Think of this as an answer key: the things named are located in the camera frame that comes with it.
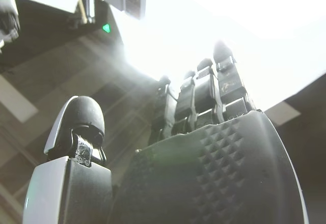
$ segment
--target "bright light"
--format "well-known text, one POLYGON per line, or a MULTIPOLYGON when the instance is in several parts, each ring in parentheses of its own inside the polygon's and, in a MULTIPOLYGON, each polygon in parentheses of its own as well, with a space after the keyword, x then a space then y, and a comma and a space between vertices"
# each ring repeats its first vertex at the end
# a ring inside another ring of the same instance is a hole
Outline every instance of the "bright light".
POLYGON ((129 62, 180 80, 223 39, 260 109, 326 72, 326 0, 146 0, 146 18, 114 16, 129 62))
POLYGON ((107 32, 107 33, 110 33, 111 32, 111 29, 110 29, 110 25, 109 24, 105 24, 102 29, 107 32))

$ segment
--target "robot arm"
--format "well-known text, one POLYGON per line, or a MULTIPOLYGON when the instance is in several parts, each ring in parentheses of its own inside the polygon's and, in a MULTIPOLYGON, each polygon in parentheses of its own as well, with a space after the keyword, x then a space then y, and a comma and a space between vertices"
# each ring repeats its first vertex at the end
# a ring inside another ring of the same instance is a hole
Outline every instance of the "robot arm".
POLYGON ((282 141, 223 43, 179 95, 160 80, 149 146, 135 153, 114 200, 103 137, 98 104, 71 98, 46 143, 49 161, 34 170, 24 224, 308 224, 282 141))

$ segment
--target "green light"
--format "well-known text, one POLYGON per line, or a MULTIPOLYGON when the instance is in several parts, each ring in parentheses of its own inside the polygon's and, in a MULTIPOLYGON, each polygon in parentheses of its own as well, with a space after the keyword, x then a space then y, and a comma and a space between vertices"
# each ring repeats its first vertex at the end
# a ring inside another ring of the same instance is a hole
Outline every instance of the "green light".
POLYGON ((109 24, 105 24, 102 29, 107 32, 107 33, 110 33, 111 32, 111 29, 110 29, 110 25, 109 24))

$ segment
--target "textured grip pad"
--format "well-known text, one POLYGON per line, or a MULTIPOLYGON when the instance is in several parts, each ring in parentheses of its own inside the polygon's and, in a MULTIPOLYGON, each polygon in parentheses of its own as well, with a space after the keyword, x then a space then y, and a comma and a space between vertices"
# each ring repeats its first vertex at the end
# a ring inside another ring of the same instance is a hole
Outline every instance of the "textured grip pad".
POLYGON ((155 143, 132 160, 109 223, 308 223, 287 152, 265 114, 155 143))

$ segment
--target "ceiling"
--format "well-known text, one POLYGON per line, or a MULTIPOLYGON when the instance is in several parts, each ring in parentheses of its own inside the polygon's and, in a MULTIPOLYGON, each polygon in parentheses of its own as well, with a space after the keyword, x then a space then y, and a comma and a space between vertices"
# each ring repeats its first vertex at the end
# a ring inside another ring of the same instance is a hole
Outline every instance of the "ceiling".
MULTIPOLYGON (((147 144, 156 82, 126 63, 108 5, 96 1, 95 25, 68 30, 68 13, 17 0, 21 34, 3 48, 1 76, 37 113, 20 122, 0 103, 0 223, 21 223, 21 210, 51 126, 67 99, 93 97, 105 119, 104 151, 113 183, 119 184, 135 149, 147 144), (112 32, 101 30, 110 23, 112 32)), ((286 100, 301 114, 277 127, 293 161, 312 224, 326 216, 323 155, 326 76, 286 100)))

